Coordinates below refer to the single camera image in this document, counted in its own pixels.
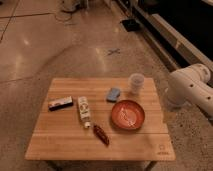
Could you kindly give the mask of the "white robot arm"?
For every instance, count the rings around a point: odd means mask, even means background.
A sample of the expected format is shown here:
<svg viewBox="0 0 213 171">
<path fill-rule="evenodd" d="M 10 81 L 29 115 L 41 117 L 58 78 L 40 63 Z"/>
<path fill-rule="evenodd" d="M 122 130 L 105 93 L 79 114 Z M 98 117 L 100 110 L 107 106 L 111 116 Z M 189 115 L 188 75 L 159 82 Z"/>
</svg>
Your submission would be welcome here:
<svg viewBox="0 0 213 171">
<path fill-rule="evenodd" d="M 173 108 L 194 103 L 213 117 L 213 88 L 207 85 L 210 78 L 209 68 L 200 63 L 171 72 L 165 90 L 167 102 Z"/>
</svg>

